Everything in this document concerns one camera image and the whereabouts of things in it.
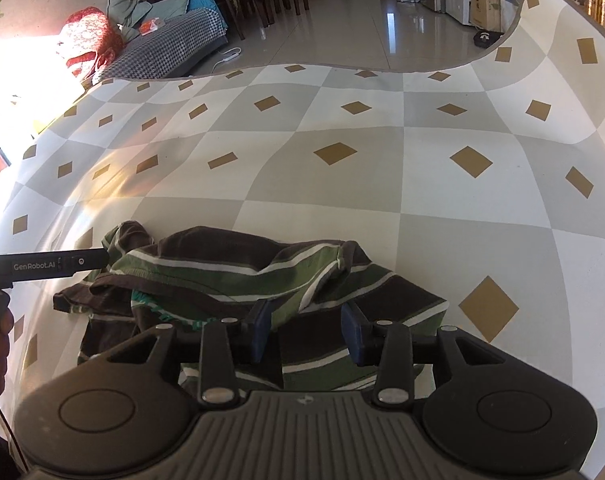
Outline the red knitted cloth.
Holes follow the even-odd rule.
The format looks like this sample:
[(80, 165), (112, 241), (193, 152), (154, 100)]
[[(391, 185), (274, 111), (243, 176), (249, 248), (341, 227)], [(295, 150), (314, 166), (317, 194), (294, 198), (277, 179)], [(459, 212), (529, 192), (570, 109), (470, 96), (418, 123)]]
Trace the red knitted cloth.
[(71, 14), (58, 34), (57, 52), (71, 75), (91, 79), (124, 50), (124, 38), (95, 6)]

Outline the checkered diamond pattern tablecloth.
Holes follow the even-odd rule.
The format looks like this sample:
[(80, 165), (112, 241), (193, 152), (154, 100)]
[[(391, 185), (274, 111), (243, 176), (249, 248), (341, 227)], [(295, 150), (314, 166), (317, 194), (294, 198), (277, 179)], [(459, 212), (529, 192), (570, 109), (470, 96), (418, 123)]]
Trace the checkered diamond pattern tablecloth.
[(111, 79), (0, 177), (0, 254), (92, 247), (134, 220), (337, 244), (456, 325), (581, 392), (605, 479), (605, 32), (524, 0), (476, 60), (379, 73), (306, 63)]

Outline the checkered fabric sofa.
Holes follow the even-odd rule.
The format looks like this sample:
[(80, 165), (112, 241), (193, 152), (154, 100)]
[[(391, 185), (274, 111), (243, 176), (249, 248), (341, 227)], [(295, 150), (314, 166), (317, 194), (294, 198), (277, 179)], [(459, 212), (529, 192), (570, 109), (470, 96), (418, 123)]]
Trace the checkered fabric sofa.
[(226, 25), (220, 14), (207, 8), (196, 9), (130, 41), (92, 81), (97, 84), (109, 78), (178, 78), (227, 42)]

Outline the brown cardboard box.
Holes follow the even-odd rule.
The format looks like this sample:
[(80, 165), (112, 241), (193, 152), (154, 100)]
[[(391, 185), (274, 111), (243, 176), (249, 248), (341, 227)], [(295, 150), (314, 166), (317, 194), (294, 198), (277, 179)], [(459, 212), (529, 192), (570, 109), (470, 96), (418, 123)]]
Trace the brown cardboard box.
[(500, 0), (472, 0), (471, 22), (479, 29), (501, 32)]

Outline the green brown striped shirt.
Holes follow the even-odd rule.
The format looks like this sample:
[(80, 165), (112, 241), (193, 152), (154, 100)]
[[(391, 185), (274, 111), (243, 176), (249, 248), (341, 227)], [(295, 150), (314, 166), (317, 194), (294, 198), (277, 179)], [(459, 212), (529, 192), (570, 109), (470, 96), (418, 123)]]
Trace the green brown striped shirt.
[(53, 297), (55, 310), (86, 313), (80, 362), (170, 323), (197, 333), (211, 321), (241, 320), (269, 302), (280, 359), (275, 370), (236, 370), (242, 388), (356, 390), (371, 386), (374, 367), (348, 356), (341, 307), (352, 301), (372, 322), (435, 334), (447, 301), (372, 262), (353, 240), (285, 244), (266, 237), (196, 226), (153, 240), (126, 221), (102, 240), (105, 268)]

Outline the black slippers pair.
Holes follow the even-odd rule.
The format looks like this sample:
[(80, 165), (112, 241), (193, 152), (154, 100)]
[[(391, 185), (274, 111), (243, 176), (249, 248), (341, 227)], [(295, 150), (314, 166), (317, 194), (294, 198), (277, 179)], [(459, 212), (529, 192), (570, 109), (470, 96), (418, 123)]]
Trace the black slippers pair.
[(473, 43), (476, 47), (487, 50), (496, 44), (502, 36), (502, 32), (492, 32), (491, 30), (481, 29), (474, 35)]

